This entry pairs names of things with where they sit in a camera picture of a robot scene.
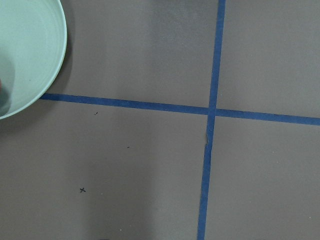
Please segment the light green plate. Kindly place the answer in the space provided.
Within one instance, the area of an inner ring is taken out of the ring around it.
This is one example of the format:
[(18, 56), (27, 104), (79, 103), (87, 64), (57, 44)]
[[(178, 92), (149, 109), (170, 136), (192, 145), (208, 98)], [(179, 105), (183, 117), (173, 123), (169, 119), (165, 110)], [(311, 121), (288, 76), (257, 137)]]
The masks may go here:
[(0, 117), (36, 102), (56, 79), (67, 49), (59, 0), (0, 2)]

